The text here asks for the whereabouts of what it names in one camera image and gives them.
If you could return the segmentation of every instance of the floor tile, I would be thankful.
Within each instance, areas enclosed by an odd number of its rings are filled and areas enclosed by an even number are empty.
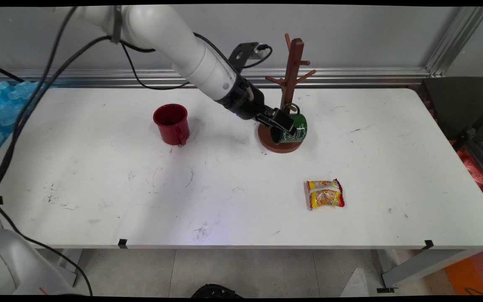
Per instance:
[[[95,296],[167,297],[173,249],[84,249],[79,266]],[[81,275],[75,290],[88,295]]]
[[[244,298],[318,297],[311,250],[179,249],[169,297],[219,284]]]
[[[314,264],[321,297],[339,297],[356,268],[364,268],[370,296],[377,294],[381,283],[381,265],[375,250],[315,249]]]

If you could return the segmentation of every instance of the wooden mug tree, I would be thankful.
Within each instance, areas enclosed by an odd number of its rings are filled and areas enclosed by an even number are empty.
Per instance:
[[[282,90],[282,98],[280,99],[280,108],[283,107],[285,104],[292,103],[293,99],[293,91],[296,88],[296,84],[301,83],[303,80],[307,79],[311,75],[316,73],[316,70],[312,70],[306,75],[297,78],[297,74],[299,72],[300,65],[310,65],[310,61],[302,61],[301,56],[303,55],[303,47],[305,43],[300,38],[295,38],[290,42],[290,36],[288,34],[284,35],[286,38],[286,46],[288,47],[288,63],[286,65],[286,74],[283,78],[276,79],[270,76],[266,76],[266,80],[270,82],[274,82],[275,84],[280,85],[280,89]],[[284,113],[289,114],[290,110],[296,111],[294,107],[287,106],[283,109]],[[271,136],[270,132],[271,128],[267,128],[266,126],[260,124],[258,126],[258,137],[260,138],[260,142],[266,149],[276,152],[276,153],[289,153],[295,151],[302,142],[297,143],[280,143],[276,145]]]

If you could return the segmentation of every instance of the yellow snack bag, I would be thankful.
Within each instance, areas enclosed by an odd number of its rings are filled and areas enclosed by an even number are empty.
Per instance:
[[[333,181],[307,181],[307,188],[309,188],[311,210],[319,207],[320,205],[335,205],[339,207],[344,206],[342,187],[336,178]]]

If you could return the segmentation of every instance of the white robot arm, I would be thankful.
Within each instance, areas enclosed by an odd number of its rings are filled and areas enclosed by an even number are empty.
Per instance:
[[[66,14],[70,7],[48,8]],[[264,105],[264,95],[241,77],[223,58],[196,38],[169,5],[122,5],[120,39],[139,48],[154,48],[168,57],[173,69],[212,100],[239,118],[267,127],[295,132],[293,120],[279,109]],[[113,36],[113,6],[79,6],[74,15]]]

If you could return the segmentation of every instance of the red mug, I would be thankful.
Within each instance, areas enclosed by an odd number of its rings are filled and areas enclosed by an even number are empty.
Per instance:
[[[187,110],[184,106],[163,105],[156,109],[153,118],[164,142],[169,145],[186,145],[190,128],[187,126]]]

